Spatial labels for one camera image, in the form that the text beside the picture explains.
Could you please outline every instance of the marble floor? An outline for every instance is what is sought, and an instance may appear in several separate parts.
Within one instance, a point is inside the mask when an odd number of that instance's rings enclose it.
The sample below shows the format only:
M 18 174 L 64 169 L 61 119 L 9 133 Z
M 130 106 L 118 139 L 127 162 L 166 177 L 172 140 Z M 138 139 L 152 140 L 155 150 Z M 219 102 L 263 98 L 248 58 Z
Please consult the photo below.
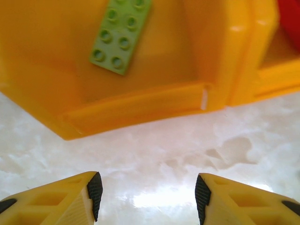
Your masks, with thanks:
M 300 93 L 69 142 L 0 94 L 0 199 L 85 171 L 104 225 L 199 224 L 198 173 L 300 201 Z

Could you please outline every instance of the black rubber pad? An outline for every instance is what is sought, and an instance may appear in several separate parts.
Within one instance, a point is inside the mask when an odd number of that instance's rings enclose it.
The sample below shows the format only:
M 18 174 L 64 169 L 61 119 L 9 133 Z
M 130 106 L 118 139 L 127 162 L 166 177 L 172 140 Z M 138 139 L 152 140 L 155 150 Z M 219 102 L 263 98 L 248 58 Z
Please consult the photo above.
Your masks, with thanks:
M 197 203 L 197 209 L 200 219 L 200 225 L 204 224 L 205 221 L 205 207 L 210 203 L 211 191 L 205 184 L 201 176 L 198 176 L 195 188 L 195 197 Z
M 99 172 L 89 181 L 88 185 L 89 198 L 93 201 L 93 215 L 97 222 L 100 209 L 101 196 L 103 193 L 102 180 Z
M 290 201 L 282 201 L 282 204 L 288 207 L 290 210 L 292 210 L 294 213 L 296 213 L 298 216 L 300 216 L 300 204 L 294 203 Z
M 0 214 L 7 210 L 10 206 L 17 202 L 16 199 L 11 198 L 0 202 Z

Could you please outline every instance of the yellow plastic container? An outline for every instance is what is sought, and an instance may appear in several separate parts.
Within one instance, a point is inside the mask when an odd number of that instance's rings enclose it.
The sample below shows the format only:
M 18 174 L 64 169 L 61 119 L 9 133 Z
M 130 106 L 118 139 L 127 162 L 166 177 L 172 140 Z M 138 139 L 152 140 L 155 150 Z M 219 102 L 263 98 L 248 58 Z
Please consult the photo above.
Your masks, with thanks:
M 0 90 L 64 139 L 300 89 L 275 0 L 153 0 L 124 77 L 89 62 L 107 3 L 1 3 Z

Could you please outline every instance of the green lego brick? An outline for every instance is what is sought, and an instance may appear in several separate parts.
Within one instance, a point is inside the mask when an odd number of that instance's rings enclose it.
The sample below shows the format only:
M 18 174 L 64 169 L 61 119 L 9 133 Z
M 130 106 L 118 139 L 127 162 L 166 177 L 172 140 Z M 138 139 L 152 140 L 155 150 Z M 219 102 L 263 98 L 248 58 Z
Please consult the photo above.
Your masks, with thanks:
M 110 0 L 90 56 L 91 63 L 124 75 L 151 0 Z

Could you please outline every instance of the red object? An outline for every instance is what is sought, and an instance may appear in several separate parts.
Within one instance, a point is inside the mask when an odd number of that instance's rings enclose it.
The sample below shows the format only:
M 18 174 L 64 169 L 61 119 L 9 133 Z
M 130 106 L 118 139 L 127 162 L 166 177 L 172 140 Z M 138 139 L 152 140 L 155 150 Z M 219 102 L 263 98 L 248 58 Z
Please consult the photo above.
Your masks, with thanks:
M 280 24 L 300 52 L 300 0 L 278 0 Z

